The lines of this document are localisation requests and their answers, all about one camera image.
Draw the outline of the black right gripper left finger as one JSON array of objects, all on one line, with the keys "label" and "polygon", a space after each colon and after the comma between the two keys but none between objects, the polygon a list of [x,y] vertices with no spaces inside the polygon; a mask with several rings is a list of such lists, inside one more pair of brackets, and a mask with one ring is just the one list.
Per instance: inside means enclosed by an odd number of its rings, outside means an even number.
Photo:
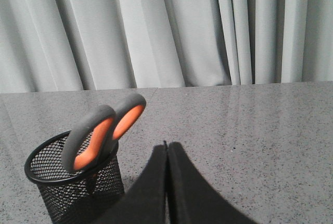
[{"label": "black right gripper left finger", "polygon": [[146,167],[121,199],[93,223],[165,223],[167,146],[154,146]]}]

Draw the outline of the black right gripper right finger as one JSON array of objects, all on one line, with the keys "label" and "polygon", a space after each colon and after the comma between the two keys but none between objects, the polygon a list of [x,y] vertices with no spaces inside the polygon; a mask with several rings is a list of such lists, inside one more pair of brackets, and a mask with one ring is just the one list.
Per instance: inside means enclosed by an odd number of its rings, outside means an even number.
[{"label": "black right gripper right finger", "polygon": [[168,146],[167,178],[171,223],[255,223],[211,187],[179,142]]}]

